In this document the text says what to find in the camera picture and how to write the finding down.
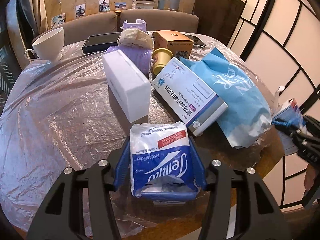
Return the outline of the person's hand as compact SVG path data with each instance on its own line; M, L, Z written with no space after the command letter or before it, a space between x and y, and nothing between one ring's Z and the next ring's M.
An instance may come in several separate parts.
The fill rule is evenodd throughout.
M304 187L306 191L309 191L314 184L314 181L319 174L319 171L314 168L312 165L308 165L306 168L306 174L304 178Z

